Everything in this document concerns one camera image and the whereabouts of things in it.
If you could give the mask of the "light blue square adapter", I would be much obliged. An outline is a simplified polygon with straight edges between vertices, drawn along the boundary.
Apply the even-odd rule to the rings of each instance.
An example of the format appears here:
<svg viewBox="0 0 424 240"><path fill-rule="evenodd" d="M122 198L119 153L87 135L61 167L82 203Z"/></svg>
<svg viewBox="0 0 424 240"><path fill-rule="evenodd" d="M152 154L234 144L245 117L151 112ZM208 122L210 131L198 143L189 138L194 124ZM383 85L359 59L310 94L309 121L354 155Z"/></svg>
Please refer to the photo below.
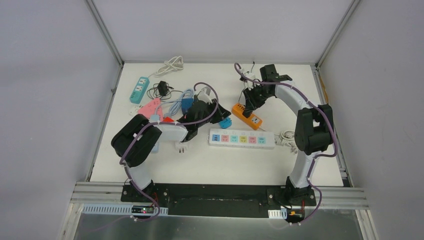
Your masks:
<svg viewBox="0 0 424 240"><path fill-rule="evenodd" d="M232 120L230 117L226 117L225 119L221 120L218 124L221 129L228 129L229 127L232 126Z"/></svg>

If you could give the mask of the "white long power strip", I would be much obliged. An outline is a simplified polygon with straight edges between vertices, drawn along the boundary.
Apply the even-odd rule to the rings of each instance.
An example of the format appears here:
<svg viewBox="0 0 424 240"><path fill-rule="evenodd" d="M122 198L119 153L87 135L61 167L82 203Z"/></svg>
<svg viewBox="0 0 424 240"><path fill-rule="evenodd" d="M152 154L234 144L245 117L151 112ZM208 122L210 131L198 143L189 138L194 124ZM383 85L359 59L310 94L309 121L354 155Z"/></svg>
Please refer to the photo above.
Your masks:
<svg viewBox="0 0 424 240"><path fill-rule="evenodd" d="M295 132L292 130L274 133L272 131L211 129L208 143L214 147L246 148L273 150L276 146L288 147L291 153L296 154Z"/></svg>

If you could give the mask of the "blue cube adapter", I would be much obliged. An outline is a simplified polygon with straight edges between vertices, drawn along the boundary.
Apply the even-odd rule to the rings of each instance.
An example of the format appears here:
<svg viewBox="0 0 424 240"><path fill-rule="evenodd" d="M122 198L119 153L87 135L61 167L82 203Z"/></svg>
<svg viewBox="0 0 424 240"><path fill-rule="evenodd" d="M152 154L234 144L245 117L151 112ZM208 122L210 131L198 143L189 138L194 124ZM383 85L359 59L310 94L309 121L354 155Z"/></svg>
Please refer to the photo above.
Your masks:
<svg viewBox="0 0 424 240"><path fill-rule="evenodd" d="M181 100L181 112L183 115L185 115L188 112L193 102L194 102L194 98L183 98Z"/></svg>

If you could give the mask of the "white cube adapter bear print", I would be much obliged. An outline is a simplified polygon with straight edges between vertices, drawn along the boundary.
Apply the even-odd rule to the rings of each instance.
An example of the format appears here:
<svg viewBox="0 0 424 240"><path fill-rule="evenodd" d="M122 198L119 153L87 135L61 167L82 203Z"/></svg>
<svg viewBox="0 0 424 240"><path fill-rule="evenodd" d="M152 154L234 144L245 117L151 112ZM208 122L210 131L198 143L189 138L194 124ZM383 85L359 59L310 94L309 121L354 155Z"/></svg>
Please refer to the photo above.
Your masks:
<svg viewBox="0 0 424 240"><path fill-rule="evenodd" d="M179 154L184 154L188 150L189 144L187 142L176 142L175 148Z"/></svg>

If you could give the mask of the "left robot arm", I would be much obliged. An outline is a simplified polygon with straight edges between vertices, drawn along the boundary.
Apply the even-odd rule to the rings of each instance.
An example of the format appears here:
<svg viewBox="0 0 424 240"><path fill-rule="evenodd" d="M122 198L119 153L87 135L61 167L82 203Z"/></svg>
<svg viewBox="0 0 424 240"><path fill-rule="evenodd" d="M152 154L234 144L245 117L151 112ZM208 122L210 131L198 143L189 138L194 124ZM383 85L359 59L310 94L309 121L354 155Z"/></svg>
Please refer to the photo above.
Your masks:
<svg viewBox="0 0 424 240"><path fill-rule="evenodd" d="M157 143L189 142L198 135L202 126L218 124L230 115L231 112L216 99L209 103L195 100L179 119L172 122L153 121L143 114L136 114L110 143L134 189L134 197L143 203L152 198L153 189L150 186L153 180L143 169L143 164Z"/></svg>

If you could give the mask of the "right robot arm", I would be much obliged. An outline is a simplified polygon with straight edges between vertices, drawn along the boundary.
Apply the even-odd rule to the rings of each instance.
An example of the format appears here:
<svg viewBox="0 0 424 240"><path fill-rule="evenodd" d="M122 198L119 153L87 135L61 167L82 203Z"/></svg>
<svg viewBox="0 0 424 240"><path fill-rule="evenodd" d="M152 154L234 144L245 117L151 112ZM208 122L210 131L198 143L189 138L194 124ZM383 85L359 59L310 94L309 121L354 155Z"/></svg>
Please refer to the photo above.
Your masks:
<svg viewBox="0 0 424 240"><path fill-rule="evenodd" d="M274 193L272 200L282 207L301 205L314 200L311 175L316 159L327 157L325 151L336 146L333 110L329 104L315 105L299 90L289 75L280 75L274 64L260 68L261 79L252 79L242 72L238 63L234 68L244 82L252 87L243 91L245 98L242 115L249 118L253 111L263 106L267 99L275 97L283 101L296 115L294 142L298 153L294 168L287 177L285 187Z"/></svg>

